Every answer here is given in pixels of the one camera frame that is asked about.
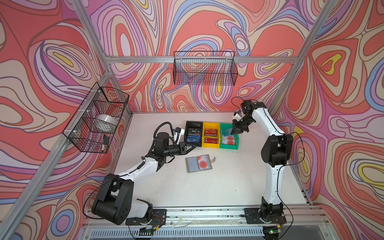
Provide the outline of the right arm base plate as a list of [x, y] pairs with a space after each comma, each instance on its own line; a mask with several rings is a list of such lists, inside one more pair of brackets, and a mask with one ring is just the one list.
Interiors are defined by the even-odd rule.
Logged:
[[267, 211], [260, 208], [245, 208], [244, 218], [247, 224], [284, 225], [287, 223], [282, 211]]

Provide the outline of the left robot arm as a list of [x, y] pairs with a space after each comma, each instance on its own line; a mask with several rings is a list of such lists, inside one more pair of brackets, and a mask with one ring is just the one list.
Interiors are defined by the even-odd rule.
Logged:
[[142, 162], [118, 175], [108, 174], [99, 187], [91, 212], [101, 219], [116, 225], [126, 220], [150, 223], [153, 218], [153, 205], [142, 199], [134, 199], [134, 189], [145, 178], [156, 173], [168, 157], [184, 156], [196, 147], [184, 142], [155, 148], [142, 157]]

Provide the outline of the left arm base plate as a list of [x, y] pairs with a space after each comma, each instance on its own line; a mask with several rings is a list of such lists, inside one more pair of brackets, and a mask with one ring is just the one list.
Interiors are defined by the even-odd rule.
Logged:
[[127, 226], [161, 227], [166, 223], [166, 217], [166, 209], [152, 209], [148, 210], [142, 218], [135, 217], [126, 219], [125, 224]]

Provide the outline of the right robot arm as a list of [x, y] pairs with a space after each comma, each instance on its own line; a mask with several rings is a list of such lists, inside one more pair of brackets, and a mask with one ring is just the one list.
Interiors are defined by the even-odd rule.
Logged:
[[284, 166], [291, 157], [293, 147], [292, 134], [286, 134], [273, 121], [263, 102], [255, 100], [243, 100], [240, 110], [234, 113], [232, 121], [232, 135], [249, 132], [249, 125], [257, 123], [266, 136], [266, 141], [261, 149], [261, 158], [266, 164], [266, 187], [262, 204], [255, 214], [265, 224], [285, 224], [284, 203], [279, 192], [280, 182], [284, 173]]

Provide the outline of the teal VIP card from holder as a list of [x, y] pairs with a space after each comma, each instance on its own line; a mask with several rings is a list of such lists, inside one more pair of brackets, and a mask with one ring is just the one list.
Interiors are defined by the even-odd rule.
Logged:
[[232, 135], [232, 130], [233, 130], [233, 127], [231, 126], [226, 126], [225, 128], [221, 128], [222, 130], [222, 135], [223, 136], [231, 136]]

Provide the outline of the white april card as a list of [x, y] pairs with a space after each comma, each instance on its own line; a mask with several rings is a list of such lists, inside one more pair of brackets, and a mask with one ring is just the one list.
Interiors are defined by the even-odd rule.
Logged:
[[211, 159], [209, 155], [197, 156], [198, 170], [206, 171], [212, 169]]

